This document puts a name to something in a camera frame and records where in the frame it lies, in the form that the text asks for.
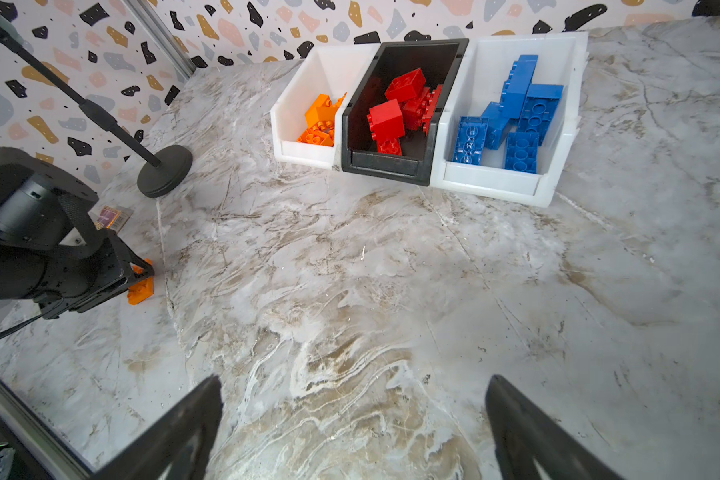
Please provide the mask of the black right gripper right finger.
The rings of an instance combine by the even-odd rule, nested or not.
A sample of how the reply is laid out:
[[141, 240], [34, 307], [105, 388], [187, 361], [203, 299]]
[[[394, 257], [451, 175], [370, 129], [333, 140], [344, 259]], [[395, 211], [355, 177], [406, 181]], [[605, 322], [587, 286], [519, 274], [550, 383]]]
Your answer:
[[485, 395], [495, 456], [504, 479], [618, 479], [536, 404], [501, 375]]

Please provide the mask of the orange lego brick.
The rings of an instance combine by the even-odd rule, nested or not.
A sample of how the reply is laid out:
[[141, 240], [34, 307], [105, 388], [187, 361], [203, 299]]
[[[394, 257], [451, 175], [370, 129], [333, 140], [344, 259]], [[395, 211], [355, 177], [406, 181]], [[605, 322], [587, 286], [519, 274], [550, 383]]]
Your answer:
[[[153, 266], [153, 262], [151, 259], [145, 259], [145, 261]], [[145, 272], [145, 269], [142, 267], [139, 267], [137, 265], [131, 264], [131, 269], [134, 274], [137, 276], [143, 275]], [[127, 300], [130, 305], [138, 305], [139, 303], [142, 303], [143, 301], [147, 300], [151, 296], [154, 295], [154, 275], [149, 276], [148, 278], [144, 278], [137, 282], [136, 284], [129, 287], [127, 292]]]
[[317, 122], [307, 128], [297, 139], [299, 143], [333, 147], [335, 127], [332, 121]]
[[329, 95], [320, 94], [305, 112], [307, 127], [320, 121], [332, 121], [335, 124], [336, 112], [342, 101], [343, 98], [339, 98], [334, 102]]

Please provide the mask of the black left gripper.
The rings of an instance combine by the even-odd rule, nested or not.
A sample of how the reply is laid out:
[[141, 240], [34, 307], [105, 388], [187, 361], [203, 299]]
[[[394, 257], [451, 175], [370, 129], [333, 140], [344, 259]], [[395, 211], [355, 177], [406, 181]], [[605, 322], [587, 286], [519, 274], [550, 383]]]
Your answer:
[[113, 230], [99, 230], [102, 243], [65, 273], [66, 310], [85, 312], [127, 290], [154, 290], [154, 263], [136, 255]]

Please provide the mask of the red lego brick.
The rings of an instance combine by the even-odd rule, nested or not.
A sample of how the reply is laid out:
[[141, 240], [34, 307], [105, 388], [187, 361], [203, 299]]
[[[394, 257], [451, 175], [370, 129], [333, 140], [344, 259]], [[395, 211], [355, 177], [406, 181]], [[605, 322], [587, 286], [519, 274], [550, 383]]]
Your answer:
[[377, 152], [382, 154], [388, 154], [388, 155], [396, 155], [400, 156], [402, 154], [402, 149], [400, 145], [400, 141], [398, 138], [389, 139], [383, 142], [378, 142], [376, 144], [377, 146]]
[[369, 109], [367, 115], [371, 138], [383, 142], [403, 137], [406, 133], [403, 114], [397, 100], [391, 100]]
[[433, 90], [431, 90], [425, 98], [425, 109], [422, 115], [422, 131], [426, 135], [429, 134], [432, 119], [435, 114], [442, 90], [443, 85], [439, 84]]
[[420, 94], [402, 104], [404, 126], [407, 131], [417, 131], [423, 123], [424, 114], [428, 108], [429, 87], [424, 87]]
[[388, 101], [397, 100], [405, 103], [421, 95], [426, 84], [426, 78], [421, 68], [412, 70], [396, 77], [387, 87], [385, 98]]

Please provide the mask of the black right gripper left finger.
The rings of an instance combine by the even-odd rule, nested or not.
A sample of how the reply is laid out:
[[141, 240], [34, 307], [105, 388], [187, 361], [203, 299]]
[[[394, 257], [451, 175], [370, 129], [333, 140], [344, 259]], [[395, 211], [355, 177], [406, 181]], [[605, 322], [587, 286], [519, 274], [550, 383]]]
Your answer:
[[223, 413], [211, 375], [96, 472], [95, 479], [203, 479]]

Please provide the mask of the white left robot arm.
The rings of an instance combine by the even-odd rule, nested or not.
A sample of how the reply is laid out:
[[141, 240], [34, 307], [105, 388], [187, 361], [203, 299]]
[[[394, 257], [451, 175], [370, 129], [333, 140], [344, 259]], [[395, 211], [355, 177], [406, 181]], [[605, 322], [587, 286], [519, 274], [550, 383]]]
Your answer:
[[74, 175], [0, 147], [0, 300], [39, 317], [86, 312], [153, 278], [153, 266], [89, 212], [97, 193]]

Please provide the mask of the blue lego brick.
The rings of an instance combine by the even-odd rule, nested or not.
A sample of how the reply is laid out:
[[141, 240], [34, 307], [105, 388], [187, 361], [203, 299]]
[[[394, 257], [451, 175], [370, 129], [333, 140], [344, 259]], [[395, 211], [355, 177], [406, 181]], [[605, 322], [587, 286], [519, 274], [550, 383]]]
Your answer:
[[485, 148], [498, 150], [508, 133], [510, 119], [503, 116], [502, 106], [496, 102], [488, 104], [481, 118], [487, 124]]
[[538, 145], [541, 146], [554, 119], [563, 93], [563, 85], [531, 84], [526, 94], [516, 131], [537, 134]]
[[520, 118], [537, 62], [537, 55], [520, 55], [513, 62], [508, 78], [502, 87], [500, 97], [503, 118], [511, 120]]
[[488, 120], [462, 116], [459, 121], [452, 162], [480, 166], [488, 133]]
[[536, 174], [540, 136], [537, 132], [511, 132], [506, 140], [504, 168]]

